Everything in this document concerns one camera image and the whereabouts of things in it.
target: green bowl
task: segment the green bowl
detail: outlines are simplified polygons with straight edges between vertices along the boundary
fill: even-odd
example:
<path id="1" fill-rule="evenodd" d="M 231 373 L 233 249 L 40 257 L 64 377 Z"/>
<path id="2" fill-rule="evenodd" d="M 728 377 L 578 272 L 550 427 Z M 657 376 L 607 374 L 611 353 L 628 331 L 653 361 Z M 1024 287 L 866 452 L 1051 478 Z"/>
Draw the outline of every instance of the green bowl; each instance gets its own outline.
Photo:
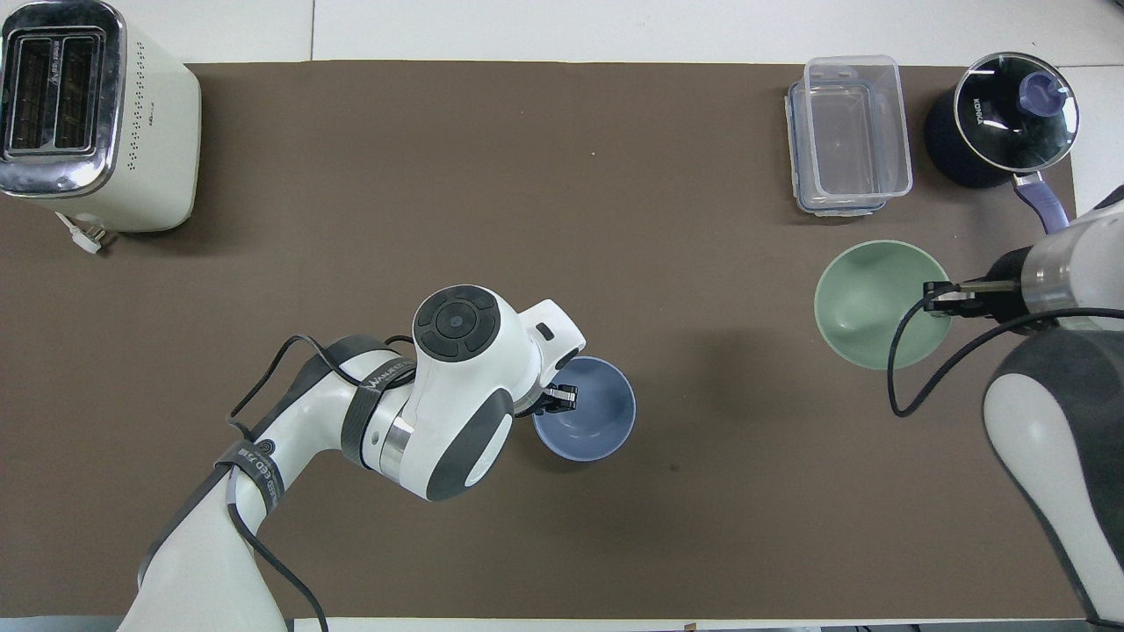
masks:
<path id="1" fill-rule="evenodd" d="M 946 281 L 941 264 L 917 246 L 878 240 L 852 246 L 819 277 L 816 326 L 845 360 L 886 369 L 898 322 L 922 297 L 925 281 Z M 919 313 L 898 344 L 897 368 L 919 362 L 949 333 L 952 318 Z"/>

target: circular button pad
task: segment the circular button pad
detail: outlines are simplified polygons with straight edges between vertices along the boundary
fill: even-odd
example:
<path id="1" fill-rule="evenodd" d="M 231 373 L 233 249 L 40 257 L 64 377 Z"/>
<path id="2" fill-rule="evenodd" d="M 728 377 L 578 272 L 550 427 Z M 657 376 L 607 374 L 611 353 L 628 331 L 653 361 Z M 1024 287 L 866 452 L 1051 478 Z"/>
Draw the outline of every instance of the circular button pad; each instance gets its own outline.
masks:
<path id="1" fill-rule="evenodd" d="M 414 340 L 427 355 L 461 362 L 480 355 L 499 333 L 499 309 L 490 292 L 456 286 L 430 296 L 414 319 Z"/>

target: pot lid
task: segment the pot lid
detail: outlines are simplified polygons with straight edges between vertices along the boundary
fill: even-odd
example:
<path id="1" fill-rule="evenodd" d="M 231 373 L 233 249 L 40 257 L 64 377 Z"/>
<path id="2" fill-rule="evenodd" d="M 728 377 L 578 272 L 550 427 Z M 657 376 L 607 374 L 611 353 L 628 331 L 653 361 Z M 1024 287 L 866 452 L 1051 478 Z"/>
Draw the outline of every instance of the pot lid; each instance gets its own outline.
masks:
<path id="1" fill-rule="evenodd" d="M 996 53 L 972 64 L 953 107 L 968 145 L 1007 171 L 1050 166 L 1077 136 L 1069 82 L 1050 64 L 1022 53 Z"/>

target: velcro strap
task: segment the velcro strap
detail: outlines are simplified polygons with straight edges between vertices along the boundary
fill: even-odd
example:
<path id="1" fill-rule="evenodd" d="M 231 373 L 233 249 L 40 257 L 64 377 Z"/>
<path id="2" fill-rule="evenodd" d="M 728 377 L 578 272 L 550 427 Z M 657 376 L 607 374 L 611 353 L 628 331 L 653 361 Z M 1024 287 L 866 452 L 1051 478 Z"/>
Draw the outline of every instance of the velcro strap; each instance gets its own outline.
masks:
<path id="1" fill-rule="evenodd" d="M 372 469 L 363 461 L 363 435 L 366 434 L 366 426 L 371 423 L 379 401 L 382 401 L 382 395 L 391 388 L 407 383 L 404 379 L 414 373 L 416 368 L 417 363 L 413 360 L 396 358 L 383 362 L 363 378 L 363 383 L 352 396 L 347 414 L 344 415 L 344 425 L 339 430 L 339 450 L 347 460 L 369 470 Z"/>
<path id="2" fill-rule="evenodd" d="M 284 495 L 281 470 L 261 448 L 245 439 L 236 441 L 218 461 L 215 461 L 216 466 L 224 463 L 235 466 L 254 481 L 257 490 L 262 493 L 266 514 L 281 502 L 281 496 Z"/>

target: black cable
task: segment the black cable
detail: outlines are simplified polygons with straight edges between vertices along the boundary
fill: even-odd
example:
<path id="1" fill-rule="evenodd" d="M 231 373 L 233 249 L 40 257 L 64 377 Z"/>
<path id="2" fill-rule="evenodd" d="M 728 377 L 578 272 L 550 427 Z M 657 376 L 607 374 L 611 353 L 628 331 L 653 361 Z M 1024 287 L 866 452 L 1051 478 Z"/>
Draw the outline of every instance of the black cable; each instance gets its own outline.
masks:
<path id="1" fill-rule="evenodd" d="M 305 341 L 308 344 L 312 345 L 316 349 L 316 354 L 320 356 L 320 360 L 323 360 L 324 363 L 327 364 L 329 369 L 332 369 L 332 372 L 343 378 L 347 383 L 354 387 L 359 387 L 360 385 L 363 383 L 360 380 L 353 378 L 343 369 L 341 369 L 338 364 L 333 362 L 332 359 L 328 358 L 327 350 L 320 346 L 320 343 L 316 342 L 315 338 L 312 338 L 311 336 L 306 336 L 305 334 L 297 334 L 294 336 L 291 336 L 289 340 L 284 341 L 284 344 L 282 344 L 281 349 L 278 350 L 277 355 L 273 356 L 273 361 L 270 362 L 270 368 L 265 369 L 265 373 L 262 376 L 260 380 L 257 380 L 257 383 L 255 383 L 254 387 L 250 389 L 250 392 L 247 392 L 246 396 L 242 398 L 242 401 L 239 401 L 238 405 L 234 407 L 234 410 L 230 410 L 230 415 L 227 417 L 228 424 L 235 427 L 242 425 L 237 424 L 237 422 L 234 421 L 234 417 L 237 416 L 237 414 L 242 412 L 243 407 L 245 407 L 246 404 L 250 404 L 250 400 L 253 399 L 255 395 L 257 395 L 257 391 L 261 390 L 263 386 L 265 386 L 265 382 L 268 382 L 270 378 L 273 376 L 273 371 L 277 370 L 278 364 L 281 363 L 281 359 L 284 358 L 285 352 L 289 351 L 289 347 L 292 346 L 293 343 L 296 343 L 297 341 Z M 238 427 L 239 431 L 243 431 L 243 435 L 245 435 L 246 439 L 253 441 L 253 437 L 248 436 L 247 434 L 248 431 L 245 431 L 244 428 L 245 426 Z"/>
<path id="2" fill-rule="evenodd" d="M 396 342 L 408 342 L 410 344 L 414 344 L 414 338 L 404 335 L 390 336 L 389 338 L 382 341 L 382 344 L 393 344 Z"/>
<path id="3" fill-rule="evenodd" d="M 288 579 L 289 584 L 292 584 L 293 587 L 297 588 L 297 590 L 299 590 L 306 599 L 308 599 L 312 610 L 316 611 L 316 620 L 320 623 L 320 632 L 328 632 L 328 620 L 324 616 L 324 608 L 320 607 L 320 602 L 316 599 L 316 595 L 314 595 L 308 586 L 306 586 L 293 571 L 289 570 L 289 567 L 284 566 L 281 560 L 279 560 L 272 551 L 266 549 L 265 544 L 263 544 L 262 541 L 259 540 L 252 531 L 250 531 L 250 527 L 246 526 L 245 522 L 243 522 L 242 515 L 238 514 L 238 504 L 228 502 L 226 504 L 226 513 L 230 516 L 230 522 L 234 523 L 234 529 L 238 531 L 238 535 L 242 535 L 242 539 L 245 540 L 255 551 L 257 551 L 257 554 L 261 556 L 263 560 L 269 562 L 274 570 Z"/>
<path id="4" fill-rule="evenodd" d="M 933 389 L 936 388 L 936 385 L 944 379 L 944 377 L 949 373 L 949 371 L 952 370 L 953 367 L 959 364 L 960 361 L 963 360 L 969 353 L 976 351 L 985 343 L 987 343 L 988 341 L 1000 334 L 1007 333 L 1012 329 L 1017 329 L 1018 327 L 1028 325 L 1031 323 L 1052 320 L 1055 318 L 1067 318 L 1071 316 L 1095 316 L 1103 318 L 1124 319 L 1124 309 L 1107 309 L 1100 307 L 1069 307 L 1064 309 L 1051 309 L 1049 312 L 1042 312 L 1040 314 L 1027 314 L 1025 316 L 1013 318 L 1001 325 L 988 329 L 987 332 L 980 334 L 964 346 L 960 347 L 960 350 L 953 353 L 952 356 L 944 362 L 944 364 L 941 364 L 941 368 L 933 373 L 933 376 L 928 379 L 927 382 L 925 382 L 925 386 L 923 386 L 921 391 L 917 392 L 917 396 L 914 397 L 913 401 L 910 401 L 909 405 L 906 406 L 905 408 L 899 408 L 898 396 L 894 389 L 894 360 L 897 356 L 898 343 L 901 342 L 901 334 L 905 332 L 906 325 L 909 324 L 909 320 L 918 312 L 921 312 L 921 309 L 924 308 L 925 305 L 930 304 L 933 299 L 935 299 L 941 295 L 955 291 L 960 291 L 959 285 L 944 287 L 926 294 L 924 297 L 922 297 L 921 300 L 915 303 L 914 306 L 910 307 L 908 312 L 906 312 L 906 315 L 901 317 L 901 322 L 898 323 L 897 331 L 894 332 L 894 338 L 890 341 L 890 355 L 889 359 L 887 360 L 887 367 L 886 367 L 886 389 L 890 399 L 890 410 L 892 410 L 894 414 L 897 415 L 898 417 L 905 418 L 917 412 L 917 408 L 919 408 L 921 405 L 925 403 L 925 399 L 930 396 L 930 394 L 933 392 Z"/>

